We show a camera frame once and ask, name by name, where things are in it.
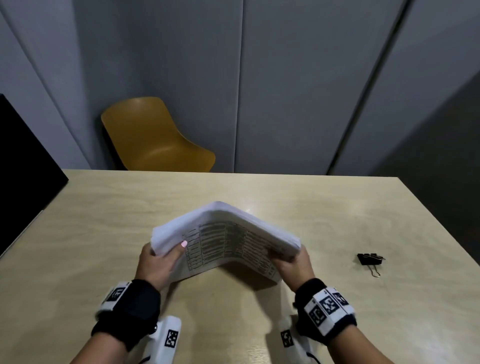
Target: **stack of paper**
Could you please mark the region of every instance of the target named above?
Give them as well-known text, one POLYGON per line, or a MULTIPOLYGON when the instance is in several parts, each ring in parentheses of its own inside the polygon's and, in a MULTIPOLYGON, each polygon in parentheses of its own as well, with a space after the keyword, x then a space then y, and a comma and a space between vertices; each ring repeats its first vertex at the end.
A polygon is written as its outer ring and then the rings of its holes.
POLYGON ((191 277, 222 264, 237 261, 265 277, 280 281, 267 257, 267 249, 295 256, 300 239, 224 202, 212 202, 152 232, 152 248, 165 254, 186 240, 185 256, 179 259, 170 281, 191 277))

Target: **table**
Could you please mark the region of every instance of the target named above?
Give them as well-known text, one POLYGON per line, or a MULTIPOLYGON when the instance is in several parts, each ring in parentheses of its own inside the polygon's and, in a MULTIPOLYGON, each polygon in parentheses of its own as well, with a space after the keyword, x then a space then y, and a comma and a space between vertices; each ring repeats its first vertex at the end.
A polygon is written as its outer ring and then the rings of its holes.
MULTIPOLYGON (((480 267, 397 178, 65 172, 69 184, 0 260, 1 363, 69 362, 151 229, 215 200, 298 235, 397 364, 480 358, 480 267), (364 252, 386 257, 380 278, 358 263, 364 252)), ((283 363, 275 325, 292 301, 283 282, 242 267, 182 281, 164 305, 182 319, 174 363, 283 363)))

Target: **chair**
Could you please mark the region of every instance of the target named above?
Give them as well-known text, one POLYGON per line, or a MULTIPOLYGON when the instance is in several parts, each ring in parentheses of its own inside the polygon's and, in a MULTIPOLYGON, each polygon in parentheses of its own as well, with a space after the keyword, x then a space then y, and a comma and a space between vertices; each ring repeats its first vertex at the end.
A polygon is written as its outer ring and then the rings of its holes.
POLYGON ((177 129, 163 101, 138 97, 104 111, 102 123, 128 170, 209 172, 215 154, 177 129))

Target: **black binder clip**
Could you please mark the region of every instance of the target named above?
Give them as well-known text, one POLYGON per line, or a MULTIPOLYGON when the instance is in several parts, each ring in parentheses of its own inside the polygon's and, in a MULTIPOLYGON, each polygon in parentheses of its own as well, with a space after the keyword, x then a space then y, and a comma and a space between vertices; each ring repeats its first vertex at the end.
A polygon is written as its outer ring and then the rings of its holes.
POLYGON ((375 278, 380 277, 380 273, 378 273, 377 270, 377 265, 381 264, 383 260, 385 260, 384 257, 377 255, 376 253, 363 253, 363 254, 357 254, 357 257, 359 258, 360 264, 363 266, 367 266, 370 269, 370 272, 372 273, 372 276, 375 278), (377 275, 373 274, 372 267, 375 269, 375 272, 377 275))

